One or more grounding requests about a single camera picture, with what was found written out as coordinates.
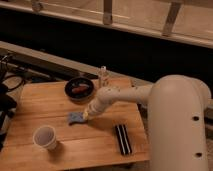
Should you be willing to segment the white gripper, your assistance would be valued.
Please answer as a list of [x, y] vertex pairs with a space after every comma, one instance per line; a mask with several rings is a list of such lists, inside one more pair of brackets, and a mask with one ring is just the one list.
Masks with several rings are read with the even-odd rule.
[[85, 108], [83, 112], [83, 119], [87, 120], [90, 116], [100, 115], [103, 113], [103, 111], [103, 103], [97, 99], [93, 99]]

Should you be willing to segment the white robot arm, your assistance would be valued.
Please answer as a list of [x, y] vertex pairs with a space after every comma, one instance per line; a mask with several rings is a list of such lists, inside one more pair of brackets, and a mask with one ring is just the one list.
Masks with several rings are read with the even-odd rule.
[[102, 87], [85, 113], [100, 115], [117, 101], [147, 107], [150, 171], [210, 171], [204, 111], [210, 104], [211, 91], [203, 81], [168, 75], [154, 84]]

